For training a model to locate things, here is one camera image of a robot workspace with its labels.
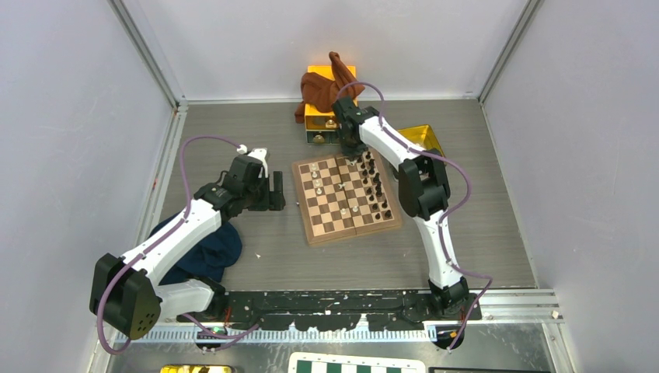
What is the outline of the wooden chess board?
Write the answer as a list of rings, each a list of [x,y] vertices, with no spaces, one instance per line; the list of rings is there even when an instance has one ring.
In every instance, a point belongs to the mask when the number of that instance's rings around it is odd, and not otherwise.
[[[297,202],[308,244],[371,235],[403,225],[397,192],[380,154],[367,149],[355,160],[324,155],[292,163]],[[322,187],[318,195],[316,189]],[[357,213],[353,206],[359,206]],[[342,216],[340,210],[347,214]],[[382,214],[390,210],[392,217]]]

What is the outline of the yellow metal tray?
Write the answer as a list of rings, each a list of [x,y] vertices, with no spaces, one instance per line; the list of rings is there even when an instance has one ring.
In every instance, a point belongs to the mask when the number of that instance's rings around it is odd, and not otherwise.
[[[399,133],[407,140],[413,142],[416,145],[419,145],[425,150],[437,149],[440,156],[445,156],[431,125],[422,124],[418,126],[406,127],[399,129]]]

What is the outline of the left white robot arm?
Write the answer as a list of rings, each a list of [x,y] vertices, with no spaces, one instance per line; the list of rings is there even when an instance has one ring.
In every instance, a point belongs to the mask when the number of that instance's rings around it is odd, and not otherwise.
[[[220,319],[227,309],[224,288],[196,275],[182,283],[163,284],[166,274],[202,239],[244,210],[280,211],[282,174],[270,180],[266,148],[237,155],[220,183],[201,187],[165,227],[121,256],[110,253],[95,265],[90,311],[98,326],[108,323],[131,340],[146,335],[158,321],[198,312]]]

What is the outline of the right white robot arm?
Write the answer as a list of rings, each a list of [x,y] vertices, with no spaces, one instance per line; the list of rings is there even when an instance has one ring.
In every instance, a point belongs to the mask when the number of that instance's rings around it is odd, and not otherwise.
[[[440,222],[448,210],[451,190],[439,152],[425,155],[422,147],[393,129],[371,106],[360,108],[344,97],[332,108],[346,156],[355,158],[374,150],[398,169],[399,204],[417,225],[427,256],[432,311],[441,319],[452,318],[468,302],[469,286],[464,276],[452,268],[456,258],[448,224]]]

